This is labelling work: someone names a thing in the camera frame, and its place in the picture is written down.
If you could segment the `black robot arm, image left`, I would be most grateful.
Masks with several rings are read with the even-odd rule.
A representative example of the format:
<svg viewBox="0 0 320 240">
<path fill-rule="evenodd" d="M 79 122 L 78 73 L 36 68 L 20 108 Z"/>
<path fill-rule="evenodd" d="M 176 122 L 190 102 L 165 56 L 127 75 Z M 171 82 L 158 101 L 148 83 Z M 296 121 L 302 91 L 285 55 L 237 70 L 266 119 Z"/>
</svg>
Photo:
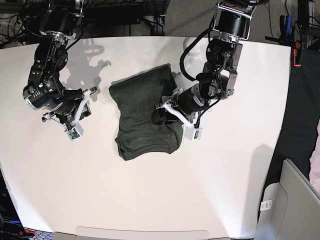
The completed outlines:
<svg viewBox="0 0 320 240">
<path fill-rule="evenodd" d="M 60 71 L 68 61 L 68 44 L 75 36 L 76 28 L 82 27 L 85 0 L 50 0 L 39 27 L 39 45 L 34 53 L 27 85 L 22 97 L 34 110 L 47 109 L 43 121 L 53 116 L 70 129 L 72 121 L 84 99 L 82 89 L 67 90 L 60 82 Z"/>
</svg>

